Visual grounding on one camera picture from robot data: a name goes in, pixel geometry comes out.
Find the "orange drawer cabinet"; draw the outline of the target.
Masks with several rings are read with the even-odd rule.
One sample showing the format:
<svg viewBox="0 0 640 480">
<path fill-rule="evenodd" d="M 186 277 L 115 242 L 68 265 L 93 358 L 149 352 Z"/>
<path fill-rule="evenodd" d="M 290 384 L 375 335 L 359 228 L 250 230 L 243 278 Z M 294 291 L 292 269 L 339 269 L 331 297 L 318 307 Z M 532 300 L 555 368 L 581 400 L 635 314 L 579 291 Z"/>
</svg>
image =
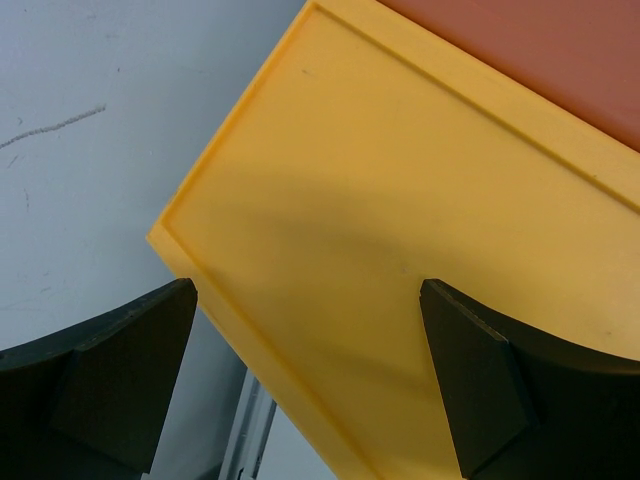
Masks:
<svg viewBox="0 0 640 480">
<path fill-rule="evenodd" d="M 638 149 L 638 2 L 459 0 L 386 5 Z"/>
</svg>

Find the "yellow drawer cabinet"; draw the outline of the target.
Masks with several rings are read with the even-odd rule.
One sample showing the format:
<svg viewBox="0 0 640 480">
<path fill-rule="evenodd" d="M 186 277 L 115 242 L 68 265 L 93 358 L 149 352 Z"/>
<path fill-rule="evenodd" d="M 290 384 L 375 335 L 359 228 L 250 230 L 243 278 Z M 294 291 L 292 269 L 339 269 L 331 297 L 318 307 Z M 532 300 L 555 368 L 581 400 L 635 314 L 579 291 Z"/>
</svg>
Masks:
<svg viewBox="0 0 640 480">
<path fill-rule="evenodd" d="M 152 227 L 341 479 L 456 479 L 419 289 L 639 356 L 639 155 L 376 1 L 310 1 Z"/>
</svg>

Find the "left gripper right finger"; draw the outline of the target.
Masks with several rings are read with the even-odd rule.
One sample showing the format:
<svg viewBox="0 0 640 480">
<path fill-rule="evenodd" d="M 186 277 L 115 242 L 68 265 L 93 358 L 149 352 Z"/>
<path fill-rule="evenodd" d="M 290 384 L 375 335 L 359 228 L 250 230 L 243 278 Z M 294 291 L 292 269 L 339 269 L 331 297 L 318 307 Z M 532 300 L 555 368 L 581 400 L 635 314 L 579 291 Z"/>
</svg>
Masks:
<svg viewBox="0 0 640 480">
<path fill-rule="evenodd" d="M 635 479 L 639 364 L 420 289 L 424 329 L 466 479 Z"/>
</svg>

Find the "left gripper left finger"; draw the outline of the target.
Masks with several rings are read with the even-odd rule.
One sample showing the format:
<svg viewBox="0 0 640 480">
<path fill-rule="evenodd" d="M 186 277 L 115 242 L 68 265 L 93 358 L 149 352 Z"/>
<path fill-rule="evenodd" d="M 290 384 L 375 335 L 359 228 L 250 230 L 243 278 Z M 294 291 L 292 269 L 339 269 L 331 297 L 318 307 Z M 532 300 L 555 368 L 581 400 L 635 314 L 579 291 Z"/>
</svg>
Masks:
<svg viewBox="0 0 640 480">
<path fill-rule="evenodd" d="M 1 353 L 4 479 L 139 479 L 151 470 L 198 293 L 174 280 Z"/>
</svg>

